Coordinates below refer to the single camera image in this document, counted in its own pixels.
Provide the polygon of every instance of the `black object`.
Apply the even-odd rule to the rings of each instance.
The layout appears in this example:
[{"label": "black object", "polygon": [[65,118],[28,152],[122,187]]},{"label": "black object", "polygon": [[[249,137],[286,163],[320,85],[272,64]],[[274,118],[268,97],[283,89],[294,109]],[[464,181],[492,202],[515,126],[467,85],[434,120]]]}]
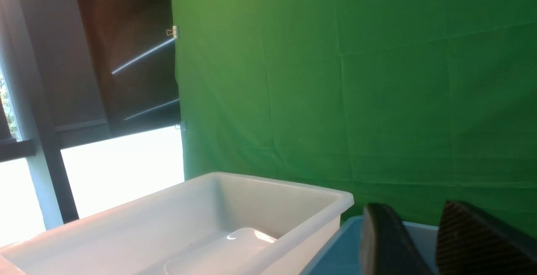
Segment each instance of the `black object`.
[{"label": "black object", "polygon": [[363,275],[431,275],[401,218],[385,204],[364,208],[360,242]]},{"label": "black object", "polygon": [[436,262],[441,275],[537,274],[537,242],[471,204],[447,201]]}]

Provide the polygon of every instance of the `foliage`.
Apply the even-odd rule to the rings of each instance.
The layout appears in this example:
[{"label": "foliage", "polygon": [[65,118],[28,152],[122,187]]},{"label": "foliage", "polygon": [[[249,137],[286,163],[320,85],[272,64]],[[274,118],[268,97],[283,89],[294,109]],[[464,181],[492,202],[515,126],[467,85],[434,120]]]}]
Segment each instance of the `foliage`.
[{"label": "foliage", "polygon": [[8,86],[6,84],[2,70],[0,69],[0,99],[2,99],[2,108],[4,109],[6,119],[11,135],[17,138],[17,122],[15,120],[15,112],[11,106],[11,101],[8,95]]}]

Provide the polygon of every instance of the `metal clip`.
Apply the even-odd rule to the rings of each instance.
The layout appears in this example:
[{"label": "metal clip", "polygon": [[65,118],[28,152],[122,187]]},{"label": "metal clip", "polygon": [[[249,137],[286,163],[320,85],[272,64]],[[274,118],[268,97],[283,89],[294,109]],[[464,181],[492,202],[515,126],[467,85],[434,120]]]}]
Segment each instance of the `metal clip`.
[{"label": "metal clip", "polygon": [[174,39],[179,38],[179,32],[178,32],[177,26],[172,26],[171,29],[166,30],[166,36],[173,36]]}]

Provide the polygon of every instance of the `green fabric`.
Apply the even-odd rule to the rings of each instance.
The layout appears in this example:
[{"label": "green fabric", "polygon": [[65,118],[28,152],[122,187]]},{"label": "green fabric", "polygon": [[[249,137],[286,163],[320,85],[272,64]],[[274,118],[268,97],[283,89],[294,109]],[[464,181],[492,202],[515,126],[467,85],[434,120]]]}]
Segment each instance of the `green fabric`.
[{"label": "green fabric", "polygon": [[187,178],[350,191],[537,236],[537,0],[173,0]]}]

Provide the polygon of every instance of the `wall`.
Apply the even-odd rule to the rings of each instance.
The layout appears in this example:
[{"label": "wall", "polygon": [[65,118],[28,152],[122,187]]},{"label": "wall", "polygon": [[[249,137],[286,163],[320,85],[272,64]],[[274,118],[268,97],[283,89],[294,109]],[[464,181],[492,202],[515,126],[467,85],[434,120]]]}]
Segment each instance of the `wall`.
[{"label": "wall", "polygon": [[537,0],[172,0],[187,178],[470,201],[537,236]]}]

